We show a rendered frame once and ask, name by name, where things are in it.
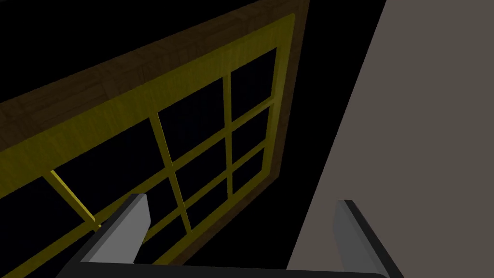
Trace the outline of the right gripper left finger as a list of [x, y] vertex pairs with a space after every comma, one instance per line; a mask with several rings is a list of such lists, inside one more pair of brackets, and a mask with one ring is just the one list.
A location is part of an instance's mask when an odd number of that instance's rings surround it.
[[70, 260], [132, 264], [151, 223], [145, 194], [132, 194]]

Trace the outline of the yellow framed window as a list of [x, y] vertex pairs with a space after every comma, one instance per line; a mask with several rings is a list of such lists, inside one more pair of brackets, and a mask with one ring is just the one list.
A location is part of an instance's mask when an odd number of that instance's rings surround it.
[[0, 102], [0, 278], [56, 278], [132, 195], [182, 264], [280, 172], [310, 0], [257, 0]]

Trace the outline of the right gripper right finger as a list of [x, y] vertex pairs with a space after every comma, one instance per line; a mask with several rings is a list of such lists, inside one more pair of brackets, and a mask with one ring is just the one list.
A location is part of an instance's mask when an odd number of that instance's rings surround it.
[[345, 272], [362, 278], [404, 277], [354, 201], [336, 202], [333, 234]]

